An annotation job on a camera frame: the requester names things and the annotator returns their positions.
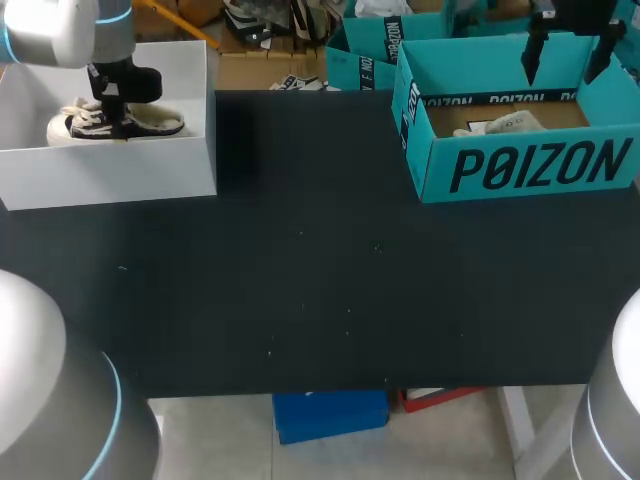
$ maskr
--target white table leg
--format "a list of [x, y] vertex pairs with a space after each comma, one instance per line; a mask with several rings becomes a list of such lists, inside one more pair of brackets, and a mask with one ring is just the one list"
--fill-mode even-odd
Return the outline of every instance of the white table leg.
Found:
[[583, 391], [584, 386], [576, 386], [565, 393], [535, 435], [522, 387], [498, 390], [513, 450], [516, 480], [542, 480], [569, 447], [571, 425]]

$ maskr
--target black and white sneaker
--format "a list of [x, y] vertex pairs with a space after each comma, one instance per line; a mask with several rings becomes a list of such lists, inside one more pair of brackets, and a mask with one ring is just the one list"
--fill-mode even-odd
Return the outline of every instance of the black and white sneaker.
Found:
[[[183, 116], [173, 110], [152, 104], [129, 103], [121, 123], [121, 136], [140, 140], [177, 135], [184, 128]], [[113, 125], [102, 111], [100, 103], [76, 99], [73, 106], [64, 107], [47, 127], [47, 142], [51, 147], [88, 143], [115, 143]]]

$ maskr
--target floor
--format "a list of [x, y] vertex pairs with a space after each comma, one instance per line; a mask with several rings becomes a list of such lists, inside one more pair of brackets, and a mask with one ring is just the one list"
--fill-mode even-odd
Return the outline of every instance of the floor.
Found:
[[[563, 387], [525, 389], [534, 427]], [[386, 427], [281, 446], [270, 395], [152, 400], [162, 419], [158, 480], [512, 480], [495, 391], [421, 412], [394, 409]], [[575, 480], [568, 457], [548, 480]]]

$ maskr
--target brown cardboard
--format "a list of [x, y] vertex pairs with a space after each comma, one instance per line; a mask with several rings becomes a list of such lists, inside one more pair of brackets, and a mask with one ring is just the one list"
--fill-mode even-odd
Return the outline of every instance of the brown cardboard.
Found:
[[[176, 0], [157, 0], [157, 2], [178, 14], [178, 4]], [[155, 12], [146, 5], [135, 3], [133, 7], [133, 25], [136, 35], [141, 37], [173, 37], [178, 32], [178, 27]]]
[[223, 0], [178, 0], [180, 16], [194, 27], [210, 23], [223, 7]]
[[529, 15], [531, 15], [530, 0], [498, 0], [496, 8], [492, 8], [487, 12], [487, 20], [501, 22], [528, 17]]
[[519, 110], [529, 110], [548, 130], [589, 126], [589, 122], [577, 102], [428, 107], [427, 115], [436, 136], [446, 138], [453, 136], [454, 130], [458, 128], [469, 130], [468, 122], [491, 121]]
[[437, 13], [444, 7], [444, 0], [409, 0], [413, 13]]
[[327, 79], [324, 49], [316, 54], [314, 49], [296, 47], [291, 37], [271, 39], [270, 50], [247, 48], [223, 27], [220, 53], [218, 90], [269, 90], [289, 74]]

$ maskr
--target black tabletop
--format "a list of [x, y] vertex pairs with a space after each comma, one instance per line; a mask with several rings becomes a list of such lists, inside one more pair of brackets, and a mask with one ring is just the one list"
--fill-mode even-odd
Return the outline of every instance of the black tabletop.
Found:
[[217, 92], [217, 198], [5, 213], [0, 268], [149, 396], [586, 382], [635, 189], [422, 205], [390, 98]]

